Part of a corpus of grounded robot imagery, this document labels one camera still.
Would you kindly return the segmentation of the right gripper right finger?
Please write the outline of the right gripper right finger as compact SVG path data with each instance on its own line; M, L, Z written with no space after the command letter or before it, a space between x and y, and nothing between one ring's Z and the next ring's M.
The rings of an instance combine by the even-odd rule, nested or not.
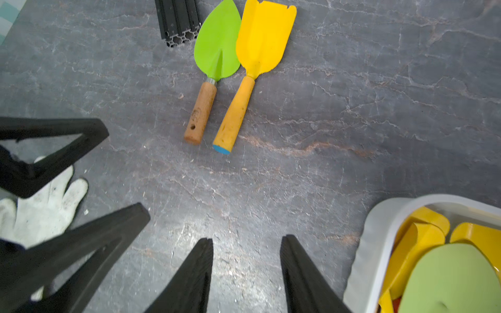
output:
M282 238L280 259L288 312L350 311L330 288L296 236Z

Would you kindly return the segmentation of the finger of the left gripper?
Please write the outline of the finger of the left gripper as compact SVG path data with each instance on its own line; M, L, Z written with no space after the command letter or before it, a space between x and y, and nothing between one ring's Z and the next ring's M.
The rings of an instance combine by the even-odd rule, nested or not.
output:
M30 138L79 137L69 145L29 164L1 148L1 188L20 198L29 198L109 137L104 123L97 118L29 119L1 118L1 139L20 142Z
M148 210L136 203L30 249L1 241L1 311L82 312L150 219ZM86 263L56 293L31 300L84 257Z

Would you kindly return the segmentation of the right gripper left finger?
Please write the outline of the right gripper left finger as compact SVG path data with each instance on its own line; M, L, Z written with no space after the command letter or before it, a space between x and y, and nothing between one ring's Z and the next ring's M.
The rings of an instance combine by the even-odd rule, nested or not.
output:
M213 267L213 241L200 239L147 312L206 312Z

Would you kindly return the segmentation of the white plastic storage box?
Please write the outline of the white plastic storage box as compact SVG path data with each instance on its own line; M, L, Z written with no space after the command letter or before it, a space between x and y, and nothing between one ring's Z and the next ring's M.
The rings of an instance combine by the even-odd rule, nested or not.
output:
M376 312L395 236L406 218L420 207L445 215L451 225L474 222L500 229L500 208L451 194L390 198L369 211L343 303L352 312Z

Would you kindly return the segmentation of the yellow shovel wooden handle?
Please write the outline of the yellow shovel wooden handle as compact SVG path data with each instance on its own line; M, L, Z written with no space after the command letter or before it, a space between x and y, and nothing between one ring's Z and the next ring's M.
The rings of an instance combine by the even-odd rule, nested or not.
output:
M378 305L381 312L397 312L394 302L403 296L417 262L431 249L445 244L449 220L427 208L413 212L399 228L387 266Z

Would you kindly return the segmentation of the pale green trowel wooden handle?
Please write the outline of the pale green trowel wooden handle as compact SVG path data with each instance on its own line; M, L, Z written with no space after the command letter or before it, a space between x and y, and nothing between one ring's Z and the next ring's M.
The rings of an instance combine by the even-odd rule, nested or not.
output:
M474 246L443 245L416 264L399 312L500 312L500 281Z

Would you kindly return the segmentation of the bright green trowel wooden handle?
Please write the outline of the bright green trowel wooden handle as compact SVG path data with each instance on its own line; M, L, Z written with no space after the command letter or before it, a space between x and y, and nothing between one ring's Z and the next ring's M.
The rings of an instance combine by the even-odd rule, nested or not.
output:
M221 1L202 24L194 47L194 60L207 78L200 88L184 134L186 142L201 144L218 81L232 76L240 68L236 55L240 26L241 16L232 0Z

